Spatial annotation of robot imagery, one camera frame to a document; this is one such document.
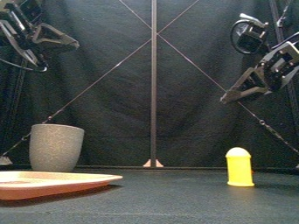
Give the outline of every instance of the black floor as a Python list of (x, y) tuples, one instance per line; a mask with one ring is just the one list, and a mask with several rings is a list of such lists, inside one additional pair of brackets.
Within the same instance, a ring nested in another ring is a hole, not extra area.
[(76, 170), (123, 180), (87, 192), (0, 201), (0, 223), (299, 223), (299, 176), (254, 174), (227, 185), (224, 171)]

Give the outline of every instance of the orange tray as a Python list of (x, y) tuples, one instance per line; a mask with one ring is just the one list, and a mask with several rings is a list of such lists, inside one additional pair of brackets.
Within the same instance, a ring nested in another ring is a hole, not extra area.
[(24, 200), (108, 185), (122, 176), (45, 171), (0, 171), (0, 200)]

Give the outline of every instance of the metal rod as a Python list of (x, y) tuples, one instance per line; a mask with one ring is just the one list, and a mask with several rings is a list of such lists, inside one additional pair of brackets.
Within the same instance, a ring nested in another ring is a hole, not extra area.
[(151, 167), (156, 167), (156, 0), (152, 0)]

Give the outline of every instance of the yellow cylinder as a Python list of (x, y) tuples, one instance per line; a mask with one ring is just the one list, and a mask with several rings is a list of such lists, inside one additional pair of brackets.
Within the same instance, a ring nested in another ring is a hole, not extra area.
[(239, 147), (232, 148), (226, 158), (228, 163), (228, 185), (254, 186), (248, 152)]

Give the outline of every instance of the black backdrop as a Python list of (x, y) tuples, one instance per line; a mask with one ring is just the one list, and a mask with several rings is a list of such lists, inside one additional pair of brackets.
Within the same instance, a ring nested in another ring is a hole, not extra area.
[[(44, 1), (43, 21), (80, 48), (52, 58), (43, 74), (1, 65), (1, 151), (96, 82), (51, 121), (86, 130), (79, 165), (142, 166), (155, 154), (166, 167), (224, 167), (227, 151), (239, 146), (255, 167), (295, 167), (298, 155), (258, 119), (238, 103), (220, 103), (224, 89), (259, 60), (234, 50), (230, 28), (243, 12), (270, 22), (275, 44), (270, 2), (158, 0), (154, 148), (152, 1)], [(244, 106), (296, 147), (287, 89)], [(29, 163), (28, 142), (9, 158)]]

